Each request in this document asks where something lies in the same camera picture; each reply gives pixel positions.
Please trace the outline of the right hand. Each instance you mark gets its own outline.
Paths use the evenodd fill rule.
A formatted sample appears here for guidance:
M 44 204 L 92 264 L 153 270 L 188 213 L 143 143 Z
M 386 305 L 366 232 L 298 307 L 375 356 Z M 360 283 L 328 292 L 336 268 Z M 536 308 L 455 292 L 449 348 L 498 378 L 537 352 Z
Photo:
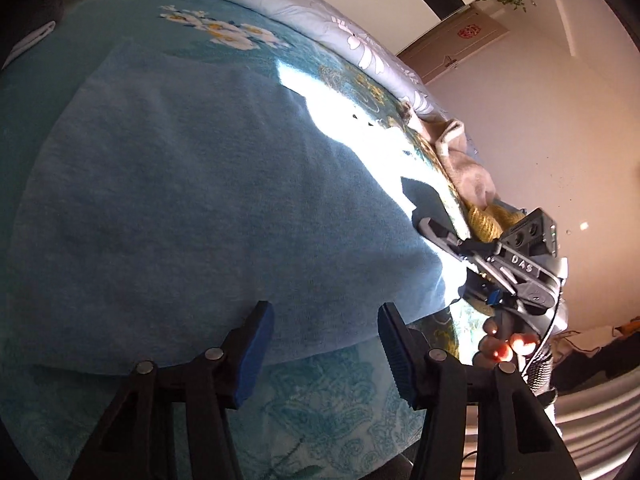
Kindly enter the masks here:
M 499 324 L 488 318 L 483 324 L 484 337 L 477 347 L 472 363 L 481 368 L 494 368 L 501 362 L 511 362 L 514 356 L 530 356 L 539 342 L 531 333 L 514 333 L 508 339 L 498 337 Z

